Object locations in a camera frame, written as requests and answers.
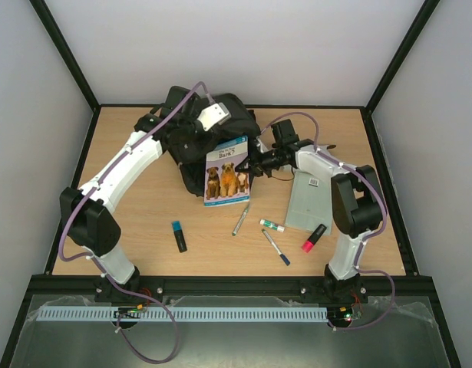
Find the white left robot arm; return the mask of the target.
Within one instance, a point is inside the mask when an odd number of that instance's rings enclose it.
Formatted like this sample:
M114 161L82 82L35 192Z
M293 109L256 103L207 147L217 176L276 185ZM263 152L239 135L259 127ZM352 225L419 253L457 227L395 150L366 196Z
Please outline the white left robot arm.
M114 158L79 189L67 187L60 195L62 233L58 257L73 261L86 257L96 262L104 276L126 284L135 266L120 246L120 226L113 217L116 207L139 175L163 154L153 135L169 118L151 131L134 131Z

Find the black student backpack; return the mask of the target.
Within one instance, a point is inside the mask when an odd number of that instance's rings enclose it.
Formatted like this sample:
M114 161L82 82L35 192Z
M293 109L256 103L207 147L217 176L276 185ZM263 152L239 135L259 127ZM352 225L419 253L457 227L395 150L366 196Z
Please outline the black student backpack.
M241 136L252 140L261 134L256 115L247 110L235 94L219 94L214 100L228 109L230 118L226 122L204 130L196 119L209 106L209 101L194 94L169 122L153 134L153 139L161 143L162 150L169 152L179 166L186 190L195 196L203 195L207 153L226 141Z

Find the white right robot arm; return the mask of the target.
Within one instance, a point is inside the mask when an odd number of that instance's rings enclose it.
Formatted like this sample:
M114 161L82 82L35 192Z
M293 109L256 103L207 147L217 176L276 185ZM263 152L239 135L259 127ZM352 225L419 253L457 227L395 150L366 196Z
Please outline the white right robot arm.
M268 125L274 144L264 151L258 139L249 142L248 156L236 171L251 176L272 175L290 165L328 184L333 222L339 230L335 253L325 266L325 293L339 301L359 287L360 261L370 238L380 235L387 222L387 209L375 169L350 166L317 140L302 140L291 120L279 118Z

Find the grey notebook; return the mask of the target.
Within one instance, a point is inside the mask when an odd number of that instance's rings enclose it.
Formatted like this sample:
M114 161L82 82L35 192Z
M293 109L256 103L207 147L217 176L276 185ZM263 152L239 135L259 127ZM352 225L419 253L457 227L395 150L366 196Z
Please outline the grey notebook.
M325 226L324 235L332 232L332 197L328 182L297 171L293 179L285 227L306 232Z

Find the dog picture book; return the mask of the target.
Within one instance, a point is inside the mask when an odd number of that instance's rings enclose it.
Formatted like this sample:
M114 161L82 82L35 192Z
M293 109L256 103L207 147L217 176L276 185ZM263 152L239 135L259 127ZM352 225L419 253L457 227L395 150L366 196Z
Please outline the dog picture book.
M236 171L236 167L247 156L247 136L221 143L215 150L207 153L203 199L206 207L249 201L249 174Z

